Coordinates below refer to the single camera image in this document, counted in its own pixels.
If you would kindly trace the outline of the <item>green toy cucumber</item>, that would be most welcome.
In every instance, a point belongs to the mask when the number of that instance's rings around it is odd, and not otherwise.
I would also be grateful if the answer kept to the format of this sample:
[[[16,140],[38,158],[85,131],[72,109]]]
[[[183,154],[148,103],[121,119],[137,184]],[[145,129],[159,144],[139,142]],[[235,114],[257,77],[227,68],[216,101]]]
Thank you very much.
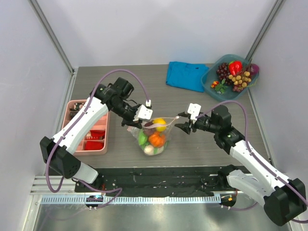
[[[148,141],[148,136],[145,134],[144,130],[140,130],[138,134],[138,144],[139,146],[143,146],[147,143]]]

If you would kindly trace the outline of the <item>beige toy potato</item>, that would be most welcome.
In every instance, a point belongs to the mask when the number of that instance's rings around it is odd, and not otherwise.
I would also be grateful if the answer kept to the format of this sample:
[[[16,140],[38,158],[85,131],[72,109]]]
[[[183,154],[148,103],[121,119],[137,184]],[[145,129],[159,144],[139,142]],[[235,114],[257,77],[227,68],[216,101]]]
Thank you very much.
[[[148,156],[152,156],[152,155],[154,155],[154,147],[149,144],[149,145],[145,146],[143,152]]]

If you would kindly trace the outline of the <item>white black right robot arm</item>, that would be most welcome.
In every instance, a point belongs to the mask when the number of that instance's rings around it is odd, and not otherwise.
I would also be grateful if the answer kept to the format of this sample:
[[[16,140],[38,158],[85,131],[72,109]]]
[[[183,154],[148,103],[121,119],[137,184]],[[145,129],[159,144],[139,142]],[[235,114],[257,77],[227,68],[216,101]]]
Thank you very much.
[[[268,218],[278,226],[289,221],[306,224],[306,220],[296,219],[308,208],[304,183],[298,178],[290,179],[266,161],[250,144],[247,135],[232,125],[231,114],[224,104],[217,104],[208,115],[201,113],[199,104],[190,103],[185,112],[178,114],[188,121],[175,126],[187,134],[197,130],[213,133],[217,146],[252,174],[249,177],[233,165],[223,167],[217,178],[221,189],[242,191],[262,206]]]

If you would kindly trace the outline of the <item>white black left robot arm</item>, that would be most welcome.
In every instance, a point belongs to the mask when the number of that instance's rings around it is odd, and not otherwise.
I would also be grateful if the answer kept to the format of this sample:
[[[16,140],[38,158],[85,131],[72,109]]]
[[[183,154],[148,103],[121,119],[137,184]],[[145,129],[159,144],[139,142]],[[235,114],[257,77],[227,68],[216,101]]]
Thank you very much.
[[[134,87],[121,77],[114,84],[98,85],[82,109],[60,132],[51,139],[43,137],[40,141],[46,169],[52,168],[65,179],[79,179],[92,192],[99,191],[103,183],[97,170],[82,163],[73,154],[94,124],[110,111],[123,119],[123,126],[141,128],[141,121],[137,118],[140,105],[131,106],[126,102],[133,90]]]

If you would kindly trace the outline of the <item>dark purple toy onion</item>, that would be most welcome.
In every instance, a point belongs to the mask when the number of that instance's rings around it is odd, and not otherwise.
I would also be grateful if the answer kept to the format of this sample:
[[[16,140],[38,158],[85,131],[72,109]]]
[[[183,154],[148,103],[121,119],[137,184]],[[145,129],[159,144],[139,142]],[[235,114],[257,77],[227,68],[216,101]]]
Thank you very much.
[[[147,136],[150,137],[151,135],[153,135],[156,132],[156,128],[148,128],[150,126],[152,126],[153,123],[152,122],[148,122],[146,124],[144,124],[143,127],[143,133]]]

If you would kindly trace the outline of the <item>clear pink-dotted zip bag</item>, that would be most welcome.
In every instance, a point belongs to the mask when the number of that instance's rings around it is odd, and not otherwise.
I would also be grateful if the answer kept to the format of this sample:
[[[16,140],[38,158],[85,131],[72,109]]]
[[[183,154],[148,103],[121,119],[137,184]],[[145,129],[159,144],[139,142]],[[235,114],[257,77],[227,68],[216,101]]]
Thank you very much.
[[[127,131],[136,139],[146,156],[159,155],[170,142],[171,130],[180,117],[157,117],[150,122],[142,122],[141,128],[128,127]]]

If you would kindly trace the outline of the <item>yellow toy mango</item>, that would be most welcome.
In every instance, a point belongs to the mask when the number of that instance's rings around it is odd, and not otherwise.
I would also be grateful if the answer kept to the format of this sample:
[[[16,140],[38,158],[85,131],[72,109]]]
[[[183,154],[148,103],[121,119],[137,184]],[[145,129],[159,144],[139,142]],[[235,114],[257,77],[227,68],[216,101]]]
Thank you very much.
[[[163,118],[156,118],[152,121],[153,124],[159,124],[160,126],[156,127],[155,129],[158,132],[163,132],[166,130],[166,121]]]

